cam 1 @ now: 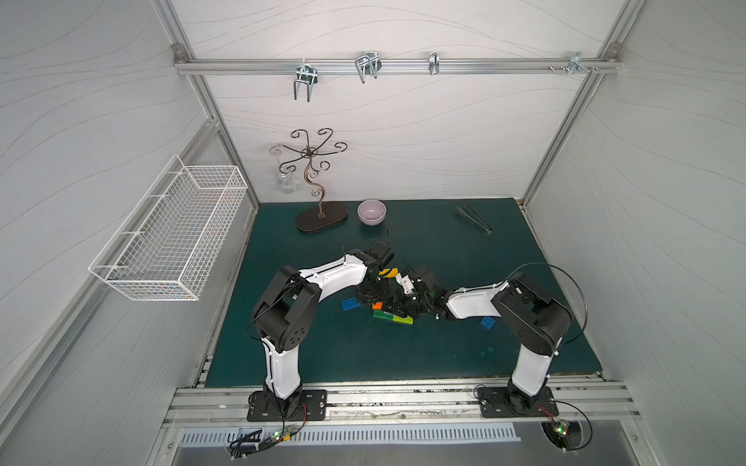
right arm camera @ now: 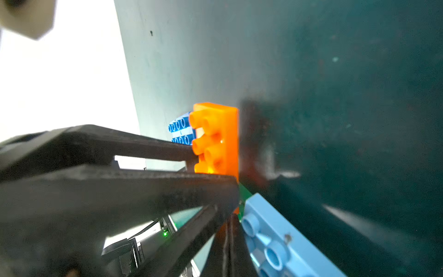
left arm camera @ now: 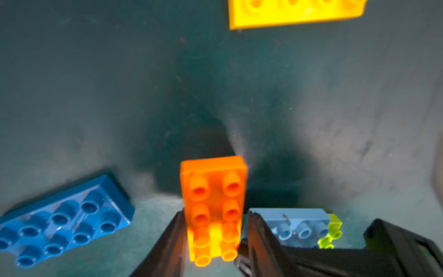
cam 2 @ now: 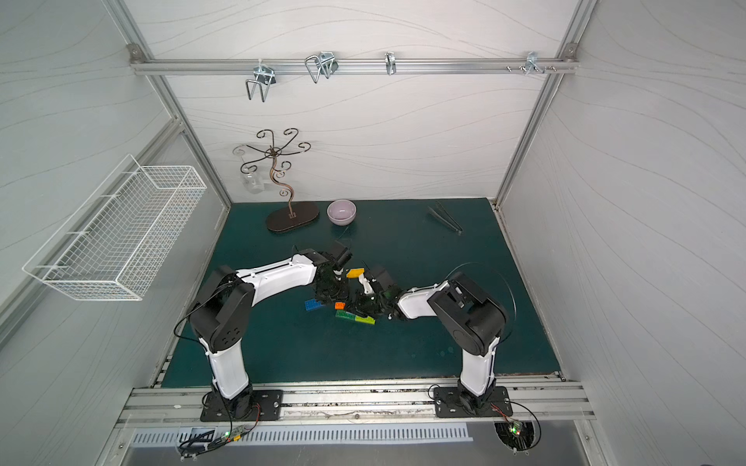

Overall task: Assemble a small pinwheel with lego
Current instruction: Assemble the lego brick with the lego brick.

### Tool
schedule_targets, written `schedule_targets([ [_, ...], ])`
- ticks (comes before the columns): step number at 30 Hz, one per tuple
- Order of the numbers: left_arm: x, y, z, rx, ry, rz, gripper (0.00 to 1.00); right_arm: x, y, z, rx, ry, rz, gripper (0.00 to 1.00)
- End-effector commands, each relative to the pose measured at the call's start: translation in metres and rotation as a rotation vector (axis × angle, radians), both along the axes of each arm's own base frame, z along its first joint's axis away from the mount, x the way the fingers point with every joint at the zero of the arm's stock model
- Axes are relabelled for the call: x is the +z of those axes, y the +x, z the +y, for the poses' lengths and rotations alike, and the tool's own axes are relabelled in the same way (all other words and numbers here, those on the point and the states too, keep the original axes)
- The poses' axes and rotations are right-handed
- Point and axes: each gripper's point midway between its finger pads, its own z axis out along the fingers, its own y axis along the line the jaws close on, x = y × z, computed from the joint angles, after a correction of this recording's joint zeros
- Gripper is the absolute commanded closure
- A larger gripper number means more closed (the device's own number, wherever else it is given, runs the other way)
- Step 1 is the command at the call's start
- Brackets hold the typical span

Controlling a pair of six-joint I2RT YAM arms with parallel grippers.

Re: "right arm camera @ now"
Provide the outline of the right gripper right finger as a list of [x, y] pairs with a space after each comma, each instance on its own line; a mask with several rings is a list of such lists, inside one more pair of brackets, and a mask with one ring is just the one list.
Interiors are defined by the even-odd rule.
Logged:
[[229, 276], [258, 276], [250, 257], [243, 228], [235, 214], [231, 214], [229, 219]]

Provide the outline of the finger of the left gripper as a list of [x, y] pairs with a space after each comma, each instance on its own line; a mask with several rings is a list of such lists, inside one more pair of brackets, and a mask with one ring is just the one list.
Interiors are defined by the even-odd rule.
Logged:
[[80, 125], [1, 142], [1, 179], [18, 180], [83, 164], [109, 166], [116, 156], [197, 163], [190, 145]]
[[1, 184], [1, 275], [105, 277], [108, 236], [178, 211], [199, 212], [136, 271], [176, 277], [239, 203], [232, 176], [78, 166]]

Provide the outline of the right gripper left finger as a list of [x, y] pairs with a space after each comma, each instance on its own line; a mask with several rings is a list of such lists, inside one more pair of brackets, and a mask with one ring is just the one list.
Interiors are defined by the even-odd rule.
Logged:
[[215, 234], [201, 277], [228, 277], [229, 224], [228, 219]]

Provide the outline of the light blue lego brick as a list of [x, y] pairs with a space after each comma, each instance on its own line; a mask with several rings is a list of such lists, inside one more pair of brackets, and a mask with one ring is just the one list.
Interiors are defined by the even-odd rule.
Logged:
[[345, 276], [258, 193], [247, 199], [241, 225], [261, 277]]

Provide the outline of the orange lego brick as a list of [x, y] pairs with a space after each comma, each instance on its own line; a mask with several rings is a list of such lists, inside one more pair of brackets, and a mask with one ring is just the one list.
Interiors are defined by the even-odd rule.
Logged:
[[192, 141], [198, 156], [195, 173], [229, 175], [239, 179], [239, 111], [235, 107], [198, 103], [189, 115], [190, 125], [203, 134]]

